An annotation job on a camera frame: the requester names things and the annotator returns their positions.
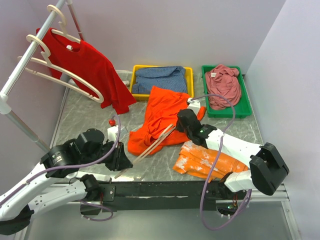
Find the green plastic bin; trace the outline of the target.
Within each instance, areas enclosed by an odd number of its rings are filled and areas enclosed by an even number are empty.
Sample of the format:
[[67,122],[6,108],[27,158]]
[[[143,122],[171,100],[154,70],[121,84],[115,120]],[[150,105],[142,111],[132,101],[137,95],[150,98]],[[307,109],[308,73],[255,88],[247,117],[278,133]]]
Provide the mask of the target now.
[[[203,65],[201,67],[202,71],[202,81],[203,81],[203,88],[204,88],[204,94],[208,94],[208,87],[205,79],[205,74],[207,72],[210,72],[216,67],[216,65]],[[239,102],[234,106],[235,109],[235,117],[238,119],[243,119],[248,116],[252,115],[252,107],[251,103],[249,100],[249,96],[246,90],[245,82],[243,79],[242,71],[240,67],[238,66],[232,66],[229,65],[229,68],[236,68],[239,71],[239,75],[237,77],[237,80],[239,82],[239,86],[241,89],[241,98]],[[209,98],[205,97],[205,104],[206,104],[206,111],[207,111],[207,116],[209,118],[232,118],[233,117],[233,111],[230,106],[226,107],[225,109],[222,110],[214,110],[210,106]]]

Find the beige plastic hanger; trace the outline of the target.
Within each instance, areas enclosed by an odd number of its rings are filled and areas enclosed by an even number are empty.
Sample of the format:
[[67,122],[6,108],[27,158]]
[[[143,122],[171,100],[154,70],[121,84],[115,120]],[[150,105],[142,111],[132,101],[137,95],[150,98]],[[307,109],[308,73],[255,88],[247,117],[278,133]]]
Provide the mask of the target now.
[[159,135],[159,137],[148,146],[139,156],[137,156],[132,164],[135,165],[145,157],[147,157],[157,146],[160,145],[174,130],[176,127],[173,124],[168,125]]

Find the bright orange t shirt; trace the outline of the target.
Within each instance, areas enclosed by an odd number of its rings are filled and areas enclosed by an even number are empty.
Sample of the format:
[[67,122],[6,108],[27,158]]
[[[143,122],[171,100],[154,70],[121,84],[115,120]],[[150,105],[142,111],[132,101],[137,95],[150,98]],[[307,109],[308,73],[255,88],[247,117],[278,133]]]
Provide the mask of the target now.
[[128,152],[139,156],[169,125],[175,126],[178,120],[177,114],[188,107],[189,98],[187,93],[154,86],[147,102],[142,127],[129,133]]

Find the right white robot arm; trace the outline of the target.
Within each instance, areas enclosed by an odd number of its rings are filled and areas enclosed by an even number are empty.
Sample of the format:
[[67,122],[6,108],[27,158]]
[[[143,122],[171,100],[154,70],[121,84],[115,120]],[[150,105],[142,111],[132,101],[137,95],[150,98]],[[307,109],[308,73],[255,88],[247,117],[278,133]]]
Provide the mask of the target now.
[[223,184],[218,188],[219,195],[226,200],[231,199],[236,192],[249,189],[272,196],[290,173],[273,144],[247,142],[228,135],[215,126],[201,124],[191,109],[178,112],[177,126],[193,144],[223,153],[248,167],[247,171],[233,171],[222,178]]

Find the orange cloth with white paint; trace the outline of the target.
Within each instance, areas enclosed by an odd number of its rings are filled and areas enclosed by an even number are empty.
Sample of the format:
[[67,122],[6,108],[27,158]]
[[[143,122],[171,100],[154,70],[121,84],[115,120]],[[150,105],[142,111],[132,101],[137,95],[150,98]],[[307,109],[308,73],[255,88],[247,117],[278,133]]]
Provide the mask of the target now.
[[[173,170],[179,174],[188,174],[206,179],[216,159],[216,150],[195,145],[192,141],[185,142],[179,152]],[[237,159],[221,153],[211,174],[210,181],[221,179],[229,172],[243,172],[249,168]]]

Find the metal clothes rack rail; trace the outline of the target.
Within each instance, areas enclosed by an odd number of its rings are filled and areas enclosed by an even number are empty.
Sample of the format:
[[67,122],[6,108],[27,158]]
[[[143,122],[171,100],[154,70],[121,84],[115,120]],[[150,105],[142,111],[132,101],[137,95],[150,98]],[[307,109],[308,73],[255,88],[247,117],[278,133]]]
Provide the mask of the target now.
[[[57,7],[59,10],[65,4],[72,3],[72,0],[59,0],[54,7]],[[53,24],[58,13],[55,13],[53,10],[50,10],[50,14],[41,26],[36,37],[41,39],[45,36],[51,25]],[[13,89],[14,85],[20,78],[21,74],[25,70],[27,64],[31,60],[33,54],[35,53],[39,43],[37,41],[31,40],[29,47],[23,54],[22,58],[18,61],[16,67],[13,69],[11,75],[9,76],[7,82],[4,84],[2,90],[0,91],[0,114],[6,116],[12,123],[14,123],[24,134],[26,134],[40,149],[45,153],[49,152],[49,146],[39,138],[39,136],[31,130],[19,117],[15,114],[12,108],[8,105],[8,94]]]

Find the red t shirt on hanger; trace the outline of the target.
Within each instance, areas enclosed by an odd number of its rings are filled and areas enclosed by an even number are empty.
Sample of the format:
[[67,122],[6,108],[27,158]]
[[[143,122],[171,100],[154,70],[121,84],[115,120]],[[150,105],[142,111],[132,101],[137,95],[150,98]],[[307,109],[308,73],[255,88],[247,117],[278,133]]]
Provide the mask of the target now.
[[104,98],[102,109],[112,106],[119,115],[129,112],[129,106],[136,100],[113,64],[89,43],[69,40],[54,30],[50,28],[42,39],[50,50],[49,60],[95,87]]

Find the beige empty hanger front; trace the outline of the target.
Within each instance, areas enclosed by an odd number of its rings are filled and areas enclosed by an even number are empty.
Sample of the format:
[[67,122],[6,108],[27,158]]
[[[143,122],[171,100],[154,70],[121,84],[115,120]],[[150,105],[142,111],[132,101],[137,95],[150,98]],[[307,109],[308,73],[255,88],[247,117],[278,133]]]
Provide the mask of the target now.
[[52,77],[50,75],[47,75],[47,74],[44,74],[44,73],[41,73],[39,71],[36,71],[36,70],[32,70],[32,69],[29,69],[28,67],[24,67],[23,69],[33,75],[36,75],[38,77],[42,77],[44,79],[47,79],[47,80],[50,80],[52,82],[55,82],[57,84],[60,84],[60,85],[63,85],[67,88],[70,88],[86,97],[88,97],[89,99],[97,102],[97,103],[102,103],[104,101],[104,97],[102,95],[102,93],[97,89],[95,88],[93,85],[91,85],[89,82],[85,81],[84,79],[82,79],[81,77],[79,77],[78,75],[72,73],[71,71],[69,70],[66,70],[58,65],[55,65],[51,62],[51,60],[49,59],[49,57],[51,56],[51,51],[50,49],[47,47],[47,45],[42,41],[40,40],[38,37],[32,35],[32,34],[28,34],[26,36],[26,40],[30,43],[37,43],[39,44],[43,51],[41,51],[41,55],[43,57],[43,60],[42,59],[39,59],[39,58],[35,58],[35,57],[31,57],[30,58],[30,61],[33,62],[33,63],[38,63],[40,65],[43,65],[43,66],[46,66],[50,69],[54,69],[62,74],[65,74],[67,75],[70,79],[75,79],[77,80],[78,82],[80,82],[81,84],[85,85],[87,88],[89,88],[91,91],[93,91],[97,96],[93,95],[93,94],[90,94],[84,90],[82,90],[81,88],[79,87],[75,87],[74,85],[68,83],[68,82],[65,82],[65,81],[62,81],[58,78],[55,78],[55,77]]

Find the yellow plastic bin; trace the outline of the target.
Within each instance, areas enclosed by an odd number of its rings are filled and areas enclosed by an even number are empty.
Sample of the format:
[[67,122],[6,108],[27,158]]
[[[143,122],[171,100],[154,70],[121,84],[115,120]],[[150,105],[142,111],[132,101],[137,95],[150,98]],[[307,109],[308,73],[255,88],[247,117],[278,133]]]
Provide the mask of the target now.
[[[132,75],[131,75],[131,80],[130,80],[130,86],[129,86],[129,91],[133,95],[133,97],[138,101],[138,102],[146,102],[149,99],[149,94],[135,94],[132,92],[133,85],[136,83],[136,71],[141,69],[141,68],[156,68],[157,65],[142,65],[142,64],[136,64],[133,66],[132,70]],[[187,93],[188,95],[193,98],[195,96],[194,93],[194,71],[191,67],[185,67],[185,80],[186,80],[186,87],[187,87]]]

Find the black base bar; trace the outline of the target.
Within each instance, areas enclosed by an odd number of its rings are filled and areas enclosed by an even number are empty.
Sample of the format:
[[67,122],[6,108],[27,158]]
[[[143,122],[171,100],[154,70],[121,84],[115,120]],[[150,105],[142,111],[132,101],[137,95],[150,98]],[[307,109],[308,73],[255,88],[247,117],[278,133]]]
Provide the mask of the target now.
[[[99,182],[100,192],[89,200],[114,212],[131,210],[177,210],[200,207],[205,182],[200,181],[129,181]],[[245,190],[231,192],[219,181],[208,183],[203,210],[215,211],[216,201],[243,200]]]

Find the beige hanger holding red shirt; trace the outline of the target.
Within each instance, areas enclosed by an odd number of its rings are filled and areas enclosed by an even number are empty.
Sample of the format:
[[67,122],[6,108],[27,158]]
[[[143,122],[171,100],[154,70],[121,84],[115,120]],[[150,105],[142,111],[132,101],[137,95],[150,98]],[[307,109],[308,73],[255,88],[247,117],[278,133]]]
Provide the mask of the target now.
[[61,10],[59,10],[56,6],[54,6],[52,4],[49,4],[46,7],[46,9],[47,9],[48,12],[56,13],[61,18],[61,21],[58,22],[59,26],[60,26],[60,30],[53,29],[52,32],[54,34],[56,34],[56,35],[63,36],[65,39],[68,39],[69,41],[71,41],[73,43],[80,44],[81,43],[80,39],[68,34],[68,31],[67,31],[67,19],[66,19],[65,15],[61,12]]

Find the blue checkered shirt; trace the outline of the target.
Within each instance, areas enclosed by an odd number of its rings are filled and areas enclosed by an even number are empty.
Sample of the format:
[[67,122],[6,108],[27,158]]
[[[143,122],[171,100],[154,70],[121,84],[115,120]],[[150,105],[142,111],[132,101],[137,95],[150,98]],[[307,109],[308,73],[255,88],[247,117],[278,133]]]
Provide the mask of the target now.
[[149,95],[153,87],[187,93],[186,70],[182,66],[143,67],[135,72],[133,94]]

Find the pink crumpled shirt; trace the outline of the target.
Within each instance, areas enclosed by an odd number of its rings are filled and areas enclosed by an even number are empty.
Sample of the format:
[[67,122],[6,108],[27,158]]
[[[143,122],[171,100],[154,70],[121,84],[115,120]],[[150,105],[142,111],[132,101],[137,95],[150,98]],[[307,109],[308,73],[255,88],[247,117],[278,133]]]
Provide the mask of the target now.
[[240,72],[235,67],[217,65],[204,74],[208,94],[223,96],[233,106],[237,105],[242,97],[239,75]]

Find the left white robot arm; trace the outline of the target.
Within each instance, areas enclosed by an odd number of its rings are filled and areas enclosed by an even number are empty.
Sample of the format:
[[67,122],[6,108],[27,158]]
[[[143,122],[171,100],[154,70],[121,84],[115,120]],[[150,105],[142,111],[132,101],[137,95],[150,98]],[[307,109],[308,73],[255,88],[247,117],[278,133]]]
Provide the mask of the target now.
[[103,164],[110,171],[130,169],[120,141],[125,128],[107,130],[108,138],[91,128],[46,153],[35,168],[0,197],[0,233],[14,235],[38,215],[73,201],[102,199],[103,190],[93,174],[79,169]]

